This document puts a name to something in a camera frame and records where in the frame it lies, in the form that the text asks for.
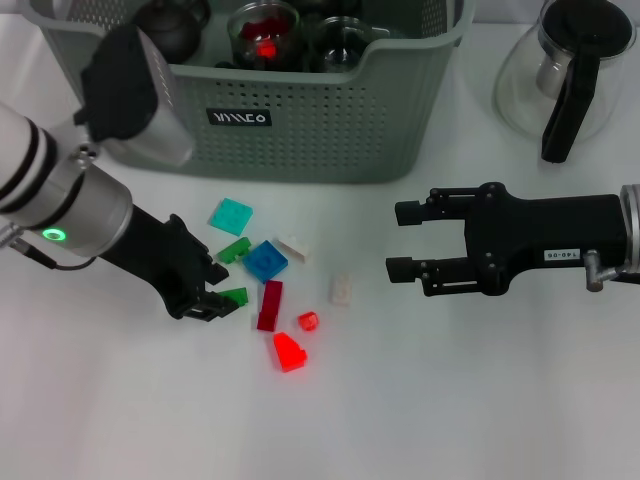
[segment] red item in glass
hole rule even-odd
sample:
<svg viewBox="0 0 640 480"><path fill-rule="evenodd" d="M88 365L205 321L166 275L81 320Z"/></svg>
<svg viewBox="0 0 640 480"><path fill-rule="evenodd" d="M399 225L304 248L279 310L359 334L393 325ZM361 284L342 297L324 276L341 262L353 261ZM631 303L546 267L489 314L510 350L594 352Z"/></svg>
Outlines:
<svg viewBox="0 0 640 480"><path fill-rule="evenodd" d="M269 17L262 22L247 22L242 27L240 36L245 40L258 40L284 35L291 30L289 22L284 18Z"/></svg>
<svg viewBox="0 0 640 480"><path fill-rule="evenodd" d="M268 58L272 60L276 58L278 54L278 50L276 49L275 43L270 38L265 38L264 40L260 40L257 44L256 54L259 57Z"/></svg>

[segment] glass cup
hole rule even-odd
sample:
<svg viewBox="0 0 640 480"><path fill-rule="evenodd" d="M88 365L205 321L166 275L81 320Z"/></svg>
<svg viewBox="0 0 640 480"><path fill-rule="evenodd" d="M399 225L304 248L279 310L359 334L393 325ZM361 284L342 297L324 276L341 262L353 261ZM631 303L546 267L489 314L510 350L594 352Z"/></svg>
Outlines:
<svg viewBox="0 0 640 480"><path fill-rule="evenodd" d="M320 22L311 35L311 71L348 72L360 62L375 39L373 30L353 17L331 17Z"/></svg>
<svg viewBox="0 0 640 480"><path fill-rule="evenodd" d="M227 23L233 60L249 70L301 71L305 49L300 15L279 0L262 0L237 10Z"/></svg>

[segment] green indicator light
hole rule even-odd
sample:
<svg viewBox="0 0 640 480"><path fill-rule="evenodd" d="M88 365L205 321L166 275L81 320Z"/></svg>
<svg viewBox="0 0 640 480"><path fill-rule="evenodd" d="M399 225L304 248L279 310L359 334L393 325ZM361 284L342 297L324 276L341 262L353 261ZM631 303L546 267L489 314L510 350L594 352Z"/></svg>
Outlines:
<svg viewBox="0 0 640 480"><path fill-rule="evenodd" d="M42 232L42 236L52 242L62 242L67 238L67 234L57 228L49 228L48 230L45 230Z"/></svg>

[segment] gray plastic basket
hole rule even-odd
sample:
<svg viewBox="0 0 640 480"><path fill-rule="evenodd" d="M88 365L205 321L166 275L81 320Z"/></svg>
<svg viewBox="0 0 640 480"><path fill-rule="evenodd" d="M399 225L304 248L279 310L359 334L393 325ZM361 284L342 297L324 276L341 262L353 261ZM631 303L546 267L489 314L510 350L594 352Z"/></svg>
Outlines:
<svg viewBox="0 0 640 480"><path fill-rule="evenodd" d="M100 38L146 1L25 0L22 14L41 27L78 94L79 73ZM348 73L201 66L230 57L226 20L245 3L213 0L199 51L189 65L172 65L196 138L193 158L179 168L118 160L197 176L297 182L375 183L408 173L452 49L471 24L473 0L364 0L365 22L410 39L374 41ZM213 126L207 108L269 109L273 126Z"/></svg>

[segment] black pot handle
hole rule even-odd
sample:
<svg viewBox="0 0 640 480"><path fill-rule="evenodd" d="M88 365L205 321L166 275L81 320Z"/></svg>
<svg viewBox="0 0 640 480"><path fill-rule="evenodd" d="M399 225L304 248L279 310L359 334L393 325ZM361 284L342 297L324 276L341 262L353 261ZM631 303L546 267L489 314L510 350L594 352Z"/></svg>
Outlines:
<svg viewBox="0 0 640 480"><path fill-rule="evenodd" d="M569 156L593 100L599 69L600 57L579 47L567 67L558 101L542 136L543 160L562 163Z"/></svg>
<svg viewBox="0 0 640 480"><path fill-rule="evenodd" d="M209 20L211 20L211 5L209 5L209 0L193 0L187 4L185 8L187 10L193 10L197 5L200 5L200 9L202 10L202 18L198 20L198 24L200 25L200 30L204 30L209 24Z"/></svg>

